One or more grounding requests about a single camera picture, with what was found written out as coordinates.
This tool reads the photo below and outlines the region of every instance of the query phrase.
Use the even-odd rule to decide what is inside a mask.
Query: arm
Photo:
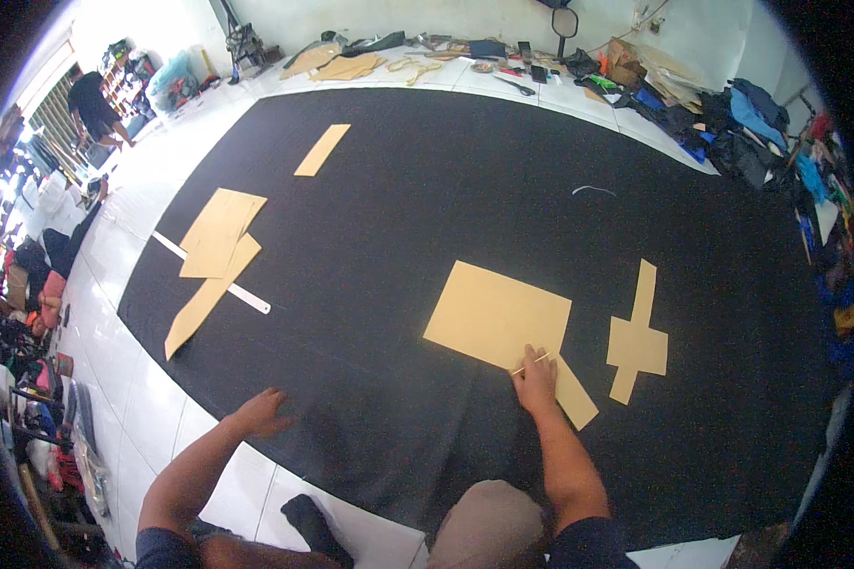
[[[525,346],[525,370],[512,377],[512,385],[537,425],[545,492],[557,513],[558,534],[584,518],[609,518],[610,510],[601,476],[557,405],[557,362],[535,362],[544,353]]]
[[[184,449],[149,487],[137,531],[160,527],[192,542],[187,528],[202,512],[240,441],[268,438],[294,424],[292,418],[275,416],[287,397],[268,388]]]

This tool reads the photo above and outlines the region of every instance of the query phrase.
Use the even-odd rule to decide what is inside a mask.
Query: hand
[[[244,434],[244,438],[267,439],[276,432],[282,432],[296,423],[294,417],[275,416],[278,407],[287,398],[287,393],[270,387],[241,405],[240,409],[228,415],[227,419],[230,419],[239,428]]]
[[[524,410],[537,418],[556,412],[557,409],[557,361],[549,358],[535,361],[545,354],[544,348],[535,353],[531,344],[525,346],[522,359],[524,371],[512,376],[512,386]]]

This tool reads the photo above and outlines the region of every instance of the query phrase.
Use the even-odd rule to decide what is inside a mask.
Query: wall
[[[70,43],[83,70],[97,69],[107,47],[123,38],[159,65],[181,49],[190,51],[200,80],[206,75],[199,54],[204,48],[216,72],[230,74],[225,35],[209,0],[80,0]]]
[[[653,18],[665,18],[659,33],[646,24],[629,41],[664,51],[720,91],[737,73],[752,13],[753,0],[670,0]]]
[[[779,105],[783,105],[788,98],[797,93],[804,85],[809,85],[806,93],[804,93],[804,97],[816,109],[817,113],[821,112],[825,106],[822,104],[822,98],[815,86],[812,74],[803,63],[797,49],[794,46],[789,46],[784,62],[781,65],[778,86],[775,87],[772,98]],[[788,134],[797,135],[803,129],[803,126],[807,124],[809,110],[800,100],[792,102],[787,108],[788,116],[790,117]]]
[[[756,2],[735,76],[774,93],[788,54],[788,43],[771,10],[762,2]]]
[[[264,42],[279,44],[288,54],[319,39],[325,30],[351,40],[396,30],[408,37],[421,32],[496,37],[513,45],[528,40],[553,52],[559,42],[550,28],[551,9],[535,0],[230,0],[230,5],[241,23],[252,22]],[[579,15],[579,33],[566,40],[566,51],[591,48],[626,32],[633,6],[633,0],[574,0],[570,7]]]
[[[723,85],[740,63],[754,0],[670,0],[656,17],[665,17],[659,34],[648,29],[626,38],[657,47],[683,61],[708,85]],[[551,9],[535,0],[230,0],[241,23],[252,22],[262,40],[292,54],[325,30],[348,39],[404,30],[479,39],[497,37],[514,45],[528,40],[533,47],[557,50],[559,38],[550,28]],[[637,4],[656,7],[656,0],[574,0],[579,32],[566,40],[566,52],[591,49],[630,29]]]

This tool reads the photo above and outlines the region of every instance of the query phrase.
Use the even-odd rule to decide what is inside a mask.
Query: person
[[[85,131],[100,145],[122,150],[125,142],[133,147],[135,144],[120,122],[120,115],[107,104],[101,94],[101,84],[104,81],[101,74],[97,71],[83,74],[79,65],[74,65],[66,76],[73,83],[67,101],[76,132],[79,134],[76,152],[79,152],[85,142]],[[112,137],[112,132],[117,133],[123,141]]]
[[[179,454],[149,486],[137,524],[137,569],[161,567],[291,567],[352,569],[317,505],[307,495],[281,511],[307,540],[310,552],[294,552],[245,541],[198,519],[228,460],[248,437],[269,438],[295,423],[277,417],[288,398],[268,388],[241,405]]]
[[[512,377],[519,403],[535,419],[544,462],[545,493],[554,510],[553,540],[545,548],[543,510],[504,481],[472,486],[446,514],[428,569],[548,567],[638,569],[620,543],[607,492],[591,458],[557,404],[557,362],[525,346],[524,371]],[[244,541],[196,524],[240,441],[268,437],[294,423],[277,418],[284,392],[269,388],[187,447],[149,487],[139,514],[137,569],[156,567],[353,567],[306,495],[281,510],[310,545],[289,552]],[[543,552],[547,549],[549,559]]]
[[[554,510],[547,546],[541,506],[501,480],[475,484],[446,514],[428,569],[638,569],[626,556],[611,520],[607,492],[591,457],[557,404],[557,361],[525,346],[523,371],[512,386],[535,420],[544,463],[544,488]],[[547,564],[541,554],[547,549]]]

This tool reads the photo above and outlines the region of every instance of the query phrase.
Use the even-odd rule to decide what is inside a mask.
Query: bag
[[[594,74],[601,71],[601,63],[594,61],[589,54],[581,51],[578,47],[574,54],[563,59],[563,64],[578,79],[587,74]]]

